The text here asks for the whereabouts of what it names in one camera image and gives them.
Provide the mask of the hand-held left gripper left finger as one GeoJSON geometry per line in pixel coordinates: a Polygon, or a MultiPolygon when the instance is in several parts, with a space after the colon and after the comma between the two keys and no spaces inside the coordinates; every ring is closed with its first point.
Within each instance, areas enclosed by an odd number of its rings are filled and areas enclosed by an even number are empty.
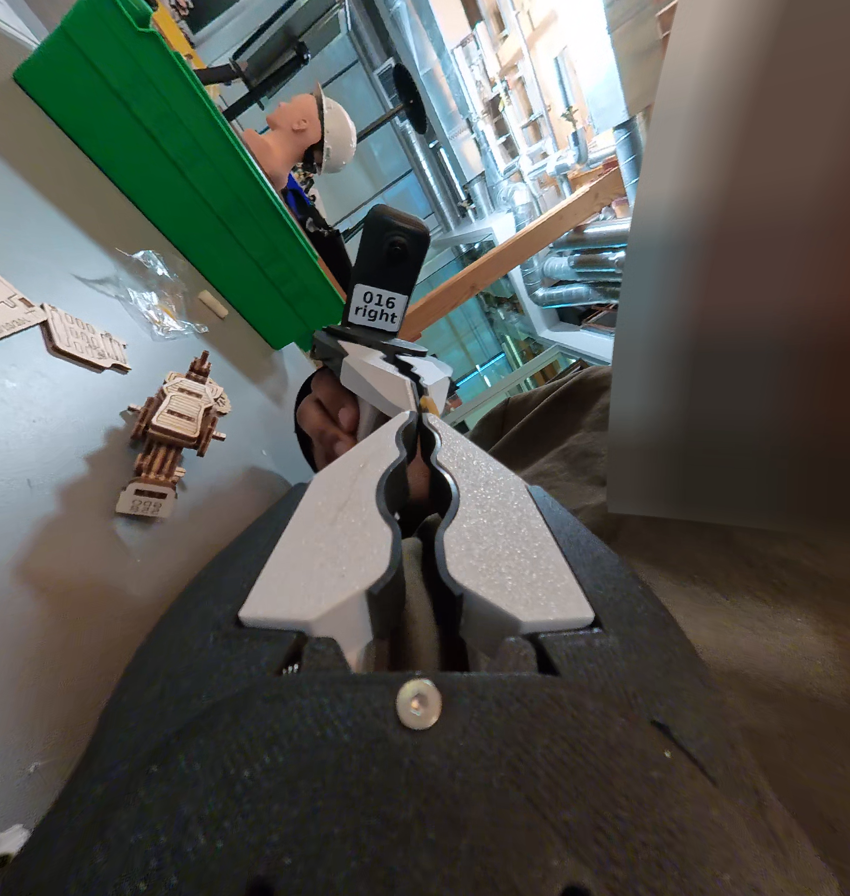
{"type": "Polygon", "coordinates": [[[419,414],[403,411],[313,477],[239,611],[247,627],[331,638],[353,671],[400,621],[397,512],[419,414]]]}

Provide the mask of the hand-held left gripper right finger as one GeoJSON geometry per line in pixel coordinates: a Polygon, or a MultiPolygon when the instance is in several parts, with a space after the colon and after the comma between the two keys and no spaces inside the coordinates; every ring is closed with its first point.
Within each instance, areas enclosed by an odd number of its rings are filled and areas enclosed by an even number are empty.
{"type": "Polygon", "coordinates": [[[579,631],[595,613],[519,476],[425,413],[432,482],[450,504],[435,536],[442,580],[462,600],[464,642],[494,656],[509,637],[579,631]]]}

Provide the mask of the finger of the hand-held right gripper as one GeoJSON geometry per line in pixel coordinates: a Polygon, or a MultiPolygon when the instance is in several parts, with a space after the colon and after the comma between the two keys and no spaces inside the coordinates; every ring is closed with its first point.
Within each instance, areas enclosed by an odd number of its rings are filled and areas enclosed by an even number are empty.
{"type": "Polygon", "coordinates": [[[409,376],[416,386],[419,398],[426,394],[431,396],[439,410],[436,417],[442,417],[451,392],[452,368],[435,356],[404,356],[404,364],[409,367],[409,376]]]}
{"type": "Polygon", "coordinates": [[[384,355],[366,346],[344,346],[340,382],[356,395],[359,423],[356,441],[362,442],[398,414],[419,410],[412,379],[389,363],[384,355]]]}

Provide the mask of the wooden model car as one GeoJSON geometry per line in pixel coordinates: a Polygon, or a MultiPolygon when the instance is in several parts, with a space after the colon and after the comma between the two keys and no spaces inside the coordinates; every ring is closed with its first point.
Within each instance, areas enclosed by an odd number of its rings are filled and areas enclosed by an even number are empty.
{"type": "Polygon", "coordinates": [[[185,476],[184,453],[191,451],[201,458],[211,442],[225,440],[218,425],[230,412],[230,401],[210,374],[209,353],[203,351],[186,373],[168,373],[142,406],[128,407],[135,416],[129,442],[138,446],[139,453],[132,477],[119,493],[117,514],[168,518],[185,476]]]}

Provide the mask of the person's right hand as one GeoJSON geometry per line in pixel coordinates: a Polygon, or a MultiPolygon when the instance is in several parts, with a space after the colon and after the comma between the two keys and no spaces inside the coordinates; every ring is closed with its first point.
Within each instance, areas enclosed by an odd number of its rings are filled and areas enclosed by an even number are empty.
{"type": "Polygon", "coordinates": [[[308,443],[308,459],[319,472],[357,443],[358,398],[338,377],[321,367],[309,380],[309,391],[296,409],[298,431],[308,443]]]}

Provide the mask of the white hard hat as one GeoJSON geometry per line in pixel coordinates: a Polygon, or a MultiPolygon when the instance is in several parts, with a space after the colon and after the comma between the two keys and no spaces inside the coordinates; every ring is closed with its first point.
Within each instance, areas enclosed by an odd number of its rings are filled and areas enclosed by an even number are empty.
{"type": "Polygon", "coordinates": [[[337,174],[354,158],[357,127],[344,107],[323,93],[319,83],[313,96],[317,101],[320,135],[308,148],[307,160],[315,174],[337,174]]]}

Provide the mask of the slanted wooden beam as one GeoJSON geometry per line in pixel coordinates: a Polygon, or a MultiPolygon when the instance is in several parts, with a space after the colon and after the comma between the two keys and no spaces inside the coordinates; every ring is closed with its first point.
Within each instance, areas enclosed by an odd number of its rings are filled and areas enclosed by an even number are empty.
{"type": "Polygon", "coordinates": [[[580,187],[563,203],[514,232],[501,245],[413,303],[405,316],[400,338],[418,341],[423,330],[624,195],[620,169],[604,170],[591,184],[580,187]]]}

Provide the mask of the black floor lamp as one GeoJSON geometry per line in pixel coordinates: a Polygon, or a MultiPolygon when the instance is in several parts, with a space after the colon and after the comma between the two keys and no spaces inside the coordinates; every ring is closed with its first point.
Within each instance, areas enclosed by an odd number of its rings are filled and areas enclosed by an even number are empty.
{"type": "Polygon", "coordinates": [[[411,128],[420,136],[427,133],[429,125],[426,109],[410,72],[402,63],[396,63],[391,73],[400,103],[389,109],[370,125],[358,131],[357,142],[366,140],[397,117],[404,117],[411,128]]]}

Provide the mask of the mannequin head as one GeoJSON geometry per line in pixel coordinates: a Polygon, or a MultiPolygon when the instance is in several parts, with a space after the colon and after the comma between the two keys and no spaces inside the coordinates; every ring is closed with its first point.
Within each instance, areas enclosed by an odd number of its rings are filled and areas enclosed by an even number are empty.
{"type": "Polygon", "coordinates": [[[280,103],[267,116],[269,130],[258,133],[245,129],[241,140],[266,179],[278,193],[297,165],[318,172],[323,162],[321,101],[316,94],[303,93],[280,103]]]}

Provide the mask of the clear plastic bag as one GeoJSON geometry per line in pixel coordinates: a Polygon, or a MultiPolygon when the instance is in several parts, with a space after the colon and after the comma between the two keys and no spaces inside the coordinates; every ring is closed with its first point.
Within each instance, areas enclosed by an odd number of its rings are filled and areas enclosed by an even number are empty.
{"type": "Polygon", "coordinates": [[[135,321],[158,341],[172,341],[207,332],[191,305],[188,263],[173,252],[117,250],[117,269],[102,277],[75,279],[116,299],[135,321]]]}

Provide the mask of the green plastic bin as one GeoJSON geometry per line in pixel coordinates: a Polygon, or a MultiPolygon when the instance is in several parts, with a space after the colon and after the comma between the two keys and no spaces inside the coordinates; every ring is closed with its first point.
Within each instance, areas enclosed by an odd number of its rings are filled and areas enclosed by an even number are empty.
{"type": "Polygon", "coordinates": [[[270,347],[339,322],[319,255],[147,3],[76,2],[13,78],[270,347]]]}

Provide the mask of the small slotted wooden piece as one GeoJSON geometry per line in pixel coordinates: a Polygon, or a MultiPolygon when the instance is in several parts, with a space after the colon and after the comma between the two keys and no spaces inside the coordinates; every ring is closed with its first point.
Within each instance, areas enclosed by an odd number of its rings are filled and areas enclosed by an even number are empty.
{"type": "Polygon", "coordinates": [[[41,308],[46,314],[43,337],[53,355],[99,373],[130,372],[126,342],[61,308],[46,303],[41,308]]]}

